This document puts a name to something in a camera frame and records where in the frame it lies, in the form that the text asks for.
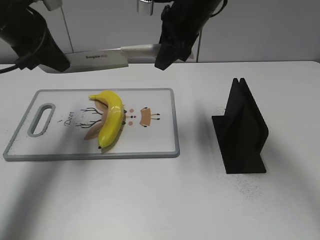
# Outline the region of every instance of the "black cable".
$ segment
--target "black cable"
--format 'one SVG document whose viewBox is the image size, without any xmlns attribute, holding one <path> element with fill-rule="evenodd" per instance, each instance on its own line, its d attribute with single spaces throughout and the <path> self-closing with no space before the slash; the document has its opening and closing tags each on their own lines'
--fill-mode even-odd
<svg viewBox="0 0 320 240">
<path fill-rule="evenodd" d="M 0 69 L 0 74 L 4 74 L 4 73 L 7 73 L 7 72 L 16 70 L 17 68 L 18 68 L 17 65 L 13 65 L 13 66 L 10 66 L 10 67 L 4 68 L 4 69 Z"/>
<path fill-rule="evenodd" d="M 210 18 L 212 18 L 212 17 L 214 17 L 214 16 L 217 16 L 219 13 L 221 13 L 222 10 L 225 9 L 225 7 L 227 6 L 227 4 L 228 4 L 228 0 L 223 0 L 223 4 L 222 4 L 220 10 L 217 11 L 216 13 L 211 14 L 211 15 L 210 15 Z"/>
</svg>

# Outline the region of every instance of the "metal cylinder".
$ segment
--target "metal cylinder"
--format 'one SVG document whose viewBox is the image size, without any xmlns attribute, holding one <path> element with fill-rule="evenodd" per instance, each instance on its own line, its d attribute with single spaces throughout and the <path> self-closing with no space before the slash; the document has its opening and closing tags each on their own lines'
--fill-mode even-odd
<svg viewBox="0 0 320 240">
<path fill-rule="evenodd" d="M 140 15 L 151 16 L 154 12 L 154 0 L 136 0 L 137 12 Z"/>
</svg>

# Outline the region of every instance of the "cutting board handle hole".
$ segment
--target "cutting board handle hole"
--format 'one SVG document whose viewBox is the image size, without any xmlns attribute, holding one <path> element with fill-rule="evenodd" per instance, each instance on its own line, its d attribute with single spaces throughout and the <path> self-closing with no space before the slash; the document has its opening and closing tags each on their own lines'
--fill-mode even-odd
<svg viewBox="0 0 320 240">
<path fill-rule="evenodd" d="M 55 108 L 56 106 L 52 103 L 39 107 L 27 132 L 30 137 L 38 137 L 46 132 Z"/>
</svg>

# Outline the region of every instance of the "cutting board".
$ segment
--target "cutting board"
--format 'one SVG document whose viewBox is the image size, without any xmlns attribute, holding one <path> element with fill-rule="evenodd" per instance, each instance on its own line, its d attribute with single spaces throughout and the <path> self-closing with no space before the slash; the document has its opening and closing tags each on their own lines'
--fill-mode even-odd
<svg viewBox="0 0 320 240">
<path fill-rule="evenodd" d="M 7 161 L 174 158 L 180 153 L 173 90 L 110 89 L 125 109 L 115 143 L 98 149 L 108 107 L 88 99 L 105 89 L 39 90 L 12 136 Z"/>
</svg>

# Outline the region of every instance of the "deer illustration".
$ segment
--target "deer illustration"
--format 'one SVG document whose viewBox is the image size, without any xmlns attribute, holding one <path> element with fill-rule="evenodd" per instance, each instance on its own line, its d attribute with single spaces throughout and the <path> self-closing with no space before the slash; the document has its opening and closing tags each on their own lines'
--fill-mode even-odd
<svg viewBox="0 0 320 240">
<path fill-rule="evenodd" d="M 160 113 L 151 114 L 151 109 L 149 107 L 144 107 L 141 109 L 141 121 L 140 125 L 143 127 L 150 126 L 151 119 L 153 120 L 160 120 L 160 118 L 154 118 L 152 116 L 160 116 Z"/>
<path fill-rule="evenodd" d="M 101 115 L 101 119 L 96 120 L 96 121 L 90 121 L 90 123 L 80 123 L 76 125 L 77 127 L 81 127 L 83 129 L 89 129 L 90 130 L 87 132 L 87 134 L 84 136 L 84 140 L 91 140 L 91 139 L 96 139 L 99 136 L 99 132 L 106 123 L 107 116 L 108 116 L 108 106 L 103 104 L 100 101 L 94 101 L 95 107 L 87 107 L 86 109 L 81 109 L 82 112 L 92 112 L 92 114 L 98 114 Z"/>
</svg>

